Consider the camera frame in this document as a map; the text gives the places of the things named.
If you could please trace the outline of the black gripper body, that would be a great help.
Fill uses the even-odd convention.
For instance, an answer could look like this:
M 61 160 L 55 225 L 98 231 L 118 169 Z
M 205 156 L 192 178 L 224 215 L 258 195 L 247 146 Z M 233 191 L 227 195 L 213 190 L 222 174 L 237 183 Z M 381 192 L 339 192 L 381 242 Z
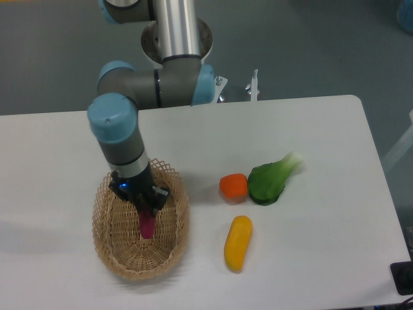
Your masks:
M 150 164 L 147 163 L 145 169 L 142 172 L 131 177 L 137 178 L 136 204 L 134 206 L 137 210 L 143 210 L 143 195 L 146 194 L 152 188 L 153 185 L 155 185 Z

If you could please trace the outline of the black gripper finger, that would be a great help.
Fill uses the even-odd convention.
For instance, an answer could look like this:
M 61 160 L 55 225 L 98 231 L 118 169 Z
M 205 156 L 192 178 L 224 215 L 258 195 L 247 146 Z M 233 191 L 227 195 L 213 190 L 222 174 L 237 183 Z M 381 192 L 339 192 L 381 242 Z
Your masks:
M 165 206 L 170 189 L 168 187 L 158 187 L 153 185 L 152 188 L 143 195 L 143 212 L 147 216 L 156 217 L 157 213 Z
M 112 171 L 109 189 L 122 201 L 130 202 L 132 205 L 136 204 L 136 177 L 121 178 L 119 173 Z

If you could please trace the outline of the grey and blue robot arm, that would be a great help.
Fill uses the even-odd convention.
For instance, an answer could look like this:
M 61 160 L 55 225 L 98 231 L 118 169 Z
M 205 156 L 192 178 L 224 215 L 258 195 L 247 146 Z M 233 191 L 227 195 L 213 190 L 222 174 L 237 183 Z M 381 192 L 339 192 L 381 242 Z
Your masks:
M 100 1 L 116 24 L 153 21 L 161 67 L 137 71 L 124 61 L 107 63 L 97 97 L 87 110 L 90 128 L 112 171 L 110 189 L 137 212 L 155 217 L 170 191 L 154 183 L 139 131 L 140 110 L 199 105 L 214 98 L 214 71 L 202 63 L 193 1 Z

